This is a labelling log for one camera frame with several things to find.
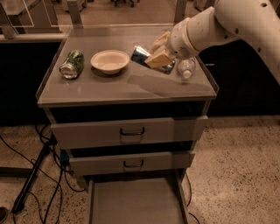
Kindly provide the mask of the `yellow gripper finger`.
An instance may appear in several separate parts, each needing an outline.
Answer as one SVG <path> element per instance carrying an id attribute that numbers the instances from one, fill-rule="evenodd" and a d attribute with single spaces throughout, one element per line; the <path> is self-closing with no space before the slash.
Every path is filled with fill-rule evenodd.
<path id="1" fill-rule="evenodd" d="M 153 44 L 150 47 L 150 50 L 152 52 L 155 52 L 158 48 L 160 48 L 161 46 L 164 46 L 167 42 L 167 39 L 169 38 L 170 33 L 167 31 L 165 32 L 163 35 L 161 35 L 159 38 L 157 38 Z"/>
<path id="2" fill-rule="evenodd" d="M 150 56 L 144 61 L 150 68 L 158 68 L 170 65 L 175 56 L 166 48 L 158 48 L 150 51 Z"/>

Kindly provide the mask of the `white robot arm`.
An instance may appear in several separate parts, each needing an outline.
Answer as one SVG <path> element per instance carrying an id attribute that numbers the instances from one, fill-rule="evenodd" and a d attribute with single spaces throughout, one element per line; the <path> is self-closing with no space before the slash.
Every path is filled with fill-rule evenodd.
<path id="1" fill-rule="evenodd" d="M 155 40 L 145 63 L 151 68 L 167 66 L 237 39 L 255 50 L 280 83 L 280 18 L 270 0 L 215 0 Z"/>

